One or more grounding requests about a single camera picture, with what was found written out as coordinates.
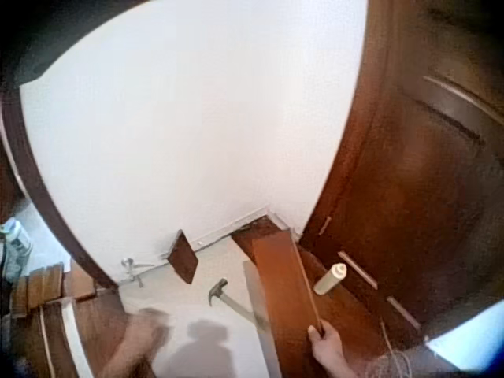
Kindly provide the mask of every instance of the wire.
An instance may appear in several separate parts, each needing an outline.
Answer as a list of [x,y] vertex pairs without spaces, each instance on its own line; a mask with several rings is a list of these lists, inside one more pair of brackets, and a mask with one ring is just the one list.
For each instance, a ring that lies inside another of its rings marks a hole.
[[[392,366],[391,361],[394,362],[393,366],[396,369],[398,378],[413,378],[413,373],[411,370],[410,359],[404,352],[392,348],[391,342],[388,338],[387,329],[385,328],[385,323],[380,320],[381,331],[384,334],[385,343],[387,344],[388,352],[382,356],[379,356],[376,360],[370,362],[366,367],[365,377],[366,378],[381,378],[382,373],[385,369],[391,371]],[[399,362],[400,357],[404,361],[406,366],[406,373],[402,371],[401,364]]]

